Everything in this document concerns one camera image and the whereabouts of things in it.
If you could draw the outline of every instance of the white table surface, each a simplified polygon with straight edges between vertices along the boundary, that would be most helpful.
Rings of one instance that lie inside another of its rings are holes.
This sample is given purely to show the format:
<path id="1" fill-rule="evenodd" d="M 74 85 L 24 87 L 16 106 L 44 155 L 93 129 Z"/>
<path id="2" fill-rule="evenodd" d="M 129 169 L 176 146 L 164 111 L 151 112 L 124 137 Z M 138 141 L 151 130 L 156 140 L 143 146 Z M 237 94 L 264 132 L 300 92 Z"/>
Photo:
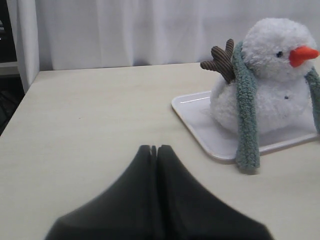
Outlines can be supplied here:
<path id="1" fill-rule="evenodd" d="M 208 91 L 217 76 L 198 63 L 40 72 L 0 137 L 0 240 L 43 240 L 144 144 L 171 145 L 206 188 L 276 240 L 319 240 L 320 142 L 265 155 L 259 174 L 245 175 L 209 158 L 172 110 L 174 97 Z"/>

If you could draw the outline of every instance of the brown twig arm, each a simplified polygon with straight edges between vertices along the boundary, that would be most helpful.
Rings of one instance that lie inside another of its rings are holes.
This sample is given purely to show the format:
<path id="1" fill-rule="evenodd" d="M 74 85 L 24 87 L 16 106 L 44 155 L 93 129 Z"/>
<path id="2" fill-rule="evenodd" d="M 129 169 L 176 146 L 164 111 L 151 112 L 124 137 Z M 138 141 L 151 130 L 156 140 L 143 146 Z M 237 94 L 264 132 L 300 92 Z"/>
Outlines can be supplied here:
<path id="1" fill-rule="evenodd" d="M 200 67 L 205 70 L 210 70 L 220 73 L 225 81 L 230 84 L 236 77 L 231 62 L 231 57 L 234 51 L 235 43 L 229 39 L 225 44 L 225 50 L 218 46 L 211 49 L 212 61 L 202 61 Z"/>

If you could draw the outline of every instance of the white fluffy body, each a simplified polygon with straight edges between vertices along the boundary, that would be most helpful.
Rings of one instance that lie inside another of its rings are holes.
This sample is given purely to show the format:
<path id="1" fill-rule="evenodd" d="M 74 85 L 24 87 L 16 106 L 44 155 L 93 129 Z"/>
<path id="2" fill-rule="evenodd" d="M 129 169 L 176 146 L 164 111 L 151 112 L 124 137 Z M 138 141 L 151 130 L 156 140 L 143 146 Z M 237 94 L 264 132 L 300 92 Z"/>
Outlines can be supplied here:
<path id="1" fill-rule="evenodd" d="M 304 76 L 314 60 L 298 67 L 289 61 L 290 51 L 300 46 L 316 49 L 309 30 L 285 18 L 265 18 L 247 33 L 242 44 L 243 61 L 257 79 L 255 98 L 259 134 L 290 125 L 308 106 L 310 90 Z M 210 98 L 213 117 L 226 129 L 238 132 L 236 83 L 220 77 Z"/>

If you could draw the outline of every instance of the orange carrot nose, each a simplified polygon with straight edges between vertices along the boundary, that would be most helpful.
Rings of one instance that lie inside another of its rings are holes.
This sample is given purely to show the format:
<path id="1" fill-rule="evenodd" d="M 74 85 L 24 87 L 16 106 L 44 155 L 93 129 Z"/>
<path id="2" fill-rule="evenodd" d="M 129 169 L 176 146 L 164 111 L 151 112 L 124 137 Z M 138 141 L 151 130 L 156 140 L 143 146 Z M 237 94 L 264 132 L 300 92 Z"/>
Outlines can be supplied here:
<path id="1" fill-rule="evenodd" d="M 315 49 L 307 46 L 297 47 L 290 52 L 289 60 L 292 67 L 296 68 L 303 64 L 306 60 L 315 59 L 320 55 Z"/>

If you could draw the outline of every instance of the table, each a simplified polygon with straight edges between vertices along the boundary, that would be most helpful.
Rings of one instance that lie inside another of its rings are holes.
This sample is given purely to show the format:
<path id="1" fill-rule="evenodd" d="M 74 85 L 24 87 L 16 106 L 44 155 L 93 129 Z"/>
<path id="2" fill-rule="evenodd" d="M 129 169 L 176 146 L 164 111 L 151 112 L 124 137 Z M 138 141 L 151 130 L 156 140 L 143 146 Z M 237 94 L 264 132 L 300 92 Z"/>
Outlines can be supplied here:
<path id="1" fill-rule="evenodd" d="M 171 145 L 200 183 L 277 240 L 320 236 L 320 143 L 261 158 L 257 175 L 208 157 L 171 108 L 208 91 L 199 63 L 43 71 L 0 137 L 0 239 L 42 240 L 96 197 L 140 145 Z"/>

